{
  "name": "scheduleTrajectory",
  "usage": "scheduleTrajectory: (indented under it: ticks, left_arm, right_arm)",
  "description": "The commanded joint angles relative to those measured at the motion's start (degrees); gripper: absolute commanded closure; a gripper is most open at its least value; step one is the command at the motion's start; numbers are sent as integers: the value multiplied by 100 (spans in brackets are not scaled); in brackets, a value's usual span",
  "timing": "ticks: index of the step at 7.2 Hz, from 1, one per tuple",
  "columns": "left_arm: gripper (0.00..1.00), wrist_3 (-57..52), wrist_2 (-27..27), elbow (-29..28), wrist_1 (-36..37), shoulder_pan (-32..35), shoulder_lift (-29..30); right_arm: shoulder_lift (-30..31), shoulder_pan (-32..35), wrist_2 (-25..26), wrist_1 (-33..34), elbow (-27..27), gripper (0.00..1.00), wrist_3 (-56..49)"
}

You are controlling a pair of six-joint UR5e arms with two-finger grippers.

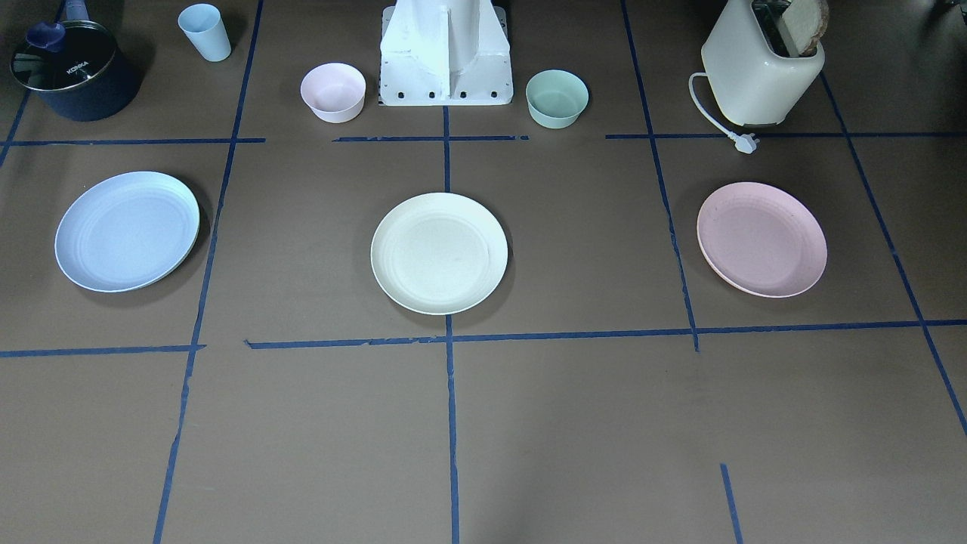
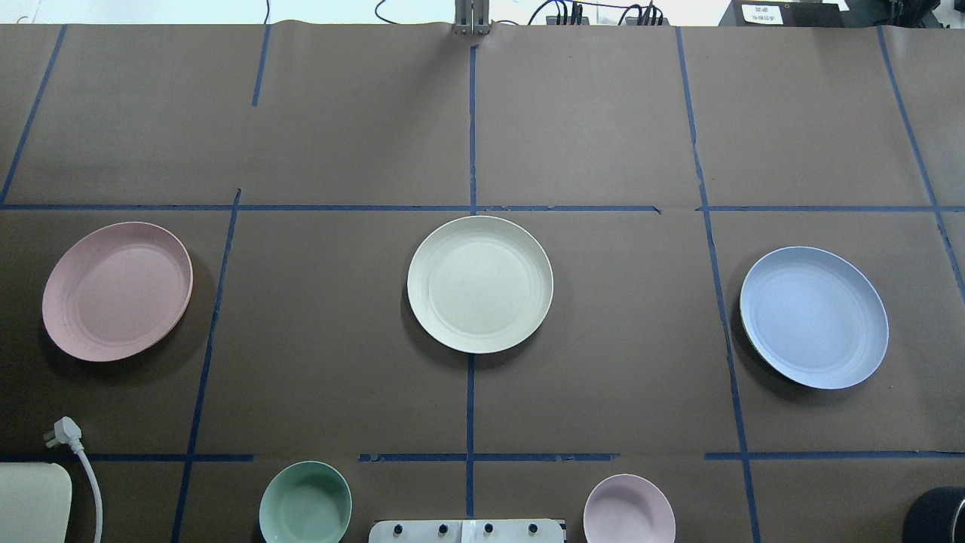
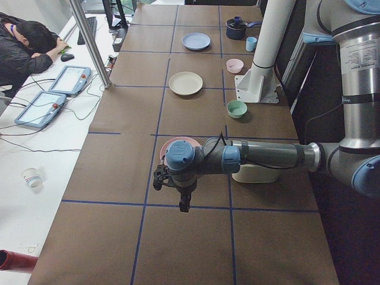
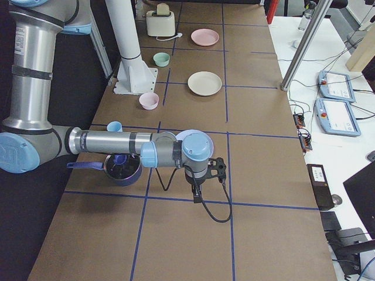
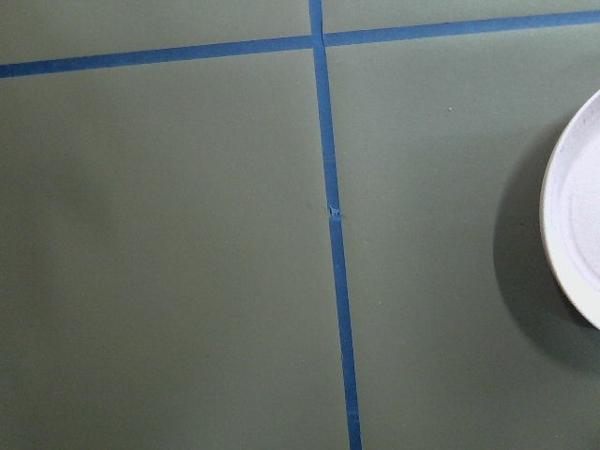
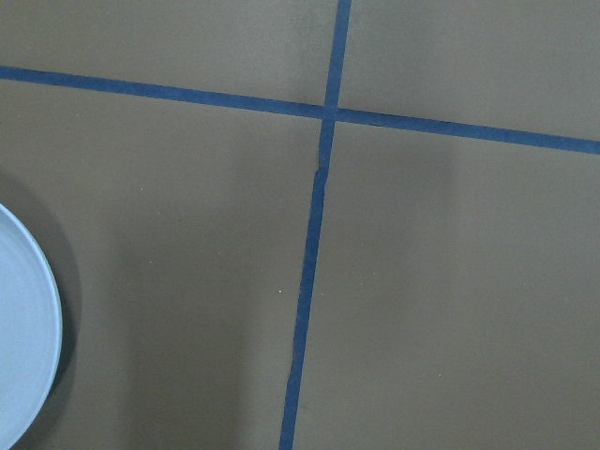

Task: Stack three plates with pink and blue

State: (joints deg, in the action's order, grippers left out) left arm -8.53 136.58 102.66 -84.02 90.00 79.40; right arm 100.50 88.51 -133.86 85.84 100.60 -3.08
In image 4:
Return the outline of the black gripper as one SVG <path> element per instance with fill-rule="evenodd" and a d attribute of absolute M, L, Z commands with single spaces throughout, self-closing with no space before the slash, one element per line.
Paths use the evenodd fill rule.
<path fill-rule="evenodd" d="M 191 167 L 185 166 L 185 179 L 192 186 L 193 202 L 202 203 L 202 185 L 208 179 L 208 168 L 202 171 L 194 171 Z"/>

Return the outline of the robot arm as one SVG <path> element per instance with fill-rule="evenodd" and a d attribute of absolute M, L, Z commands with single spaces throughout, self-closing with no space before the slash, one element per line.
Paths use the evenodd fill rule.
<path fill-rule="evenodd" d="M 193 132 L 178 140 L 165 133 L 107 132 L 54 126 L 48 119 L 56 36 L 91 31 L 89 1 L 10 1 L 16 21 L 10 116 L 2 123 L 1 168 L 25 173 L 63 155 L 94 152 L 103 162 L 69 163 L 71 169 L 97 169 L 113 180 L 135 183 L 143 167 L 184 169 L 194 201 L 203 202 L 202 184 L 218 160 L 210 138 Z"/>

